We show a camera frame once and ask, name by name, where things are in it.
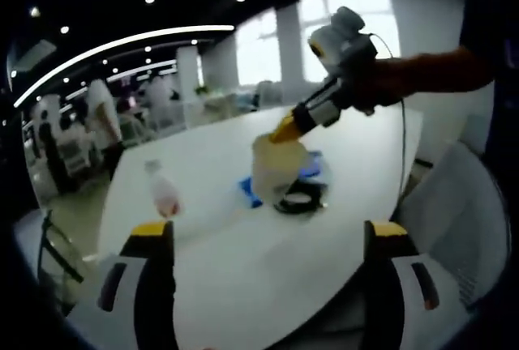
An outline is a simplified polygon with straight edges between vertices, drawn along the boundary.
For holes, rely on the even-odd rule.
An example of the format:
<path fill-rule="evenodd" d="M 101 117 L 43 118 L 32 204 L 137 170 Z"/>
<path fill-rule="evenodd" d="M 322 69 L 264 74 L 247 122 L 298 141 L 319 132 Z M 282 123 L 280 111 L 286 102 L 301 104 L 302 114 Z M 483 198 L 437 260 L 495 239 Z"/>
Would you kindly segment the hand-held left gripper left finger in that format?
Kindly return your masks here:
<path fill-rule="evenodd" d="M 140 224 L 83 282 L 66 320 L 92 349 L 177 349 L 175 289 L 173 222 Z"/>

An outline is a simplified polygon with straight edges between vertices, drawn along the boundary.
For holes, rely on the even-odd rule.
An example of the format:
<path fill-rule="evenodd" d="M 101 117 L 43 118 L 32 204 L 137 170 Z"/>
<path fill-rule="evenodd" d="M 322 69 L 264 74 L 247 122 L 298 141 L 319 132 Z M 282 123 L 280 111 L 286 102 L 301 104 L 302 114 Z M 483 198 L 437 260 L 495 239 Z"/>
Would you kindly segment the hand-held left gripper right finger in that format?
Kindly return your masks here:
<path fill-rule="evenodd" d="M 470 321 L 456 280 L 404 228 L 364 222 L 365 349 L 443 349 Z"/>

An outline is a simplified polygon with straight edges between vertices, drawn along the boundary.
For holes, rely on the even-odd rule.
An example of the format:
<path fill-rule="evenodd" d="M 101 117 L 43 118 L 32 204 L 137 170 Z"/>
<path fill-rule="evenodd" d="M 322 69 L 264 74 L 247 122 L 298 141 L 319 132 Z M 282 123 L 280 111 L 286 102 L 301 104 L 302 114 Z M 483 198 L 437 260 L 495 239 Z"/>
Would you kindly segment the person's right hand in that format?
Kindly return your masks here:
<path fill-rule="evenodd" d="M 376 107 L 388 107 L 406 98 L 402 64 L 401 59 L 389 58 L 364 66 L 354 77 L 351 106 L 371 116 Z"/>

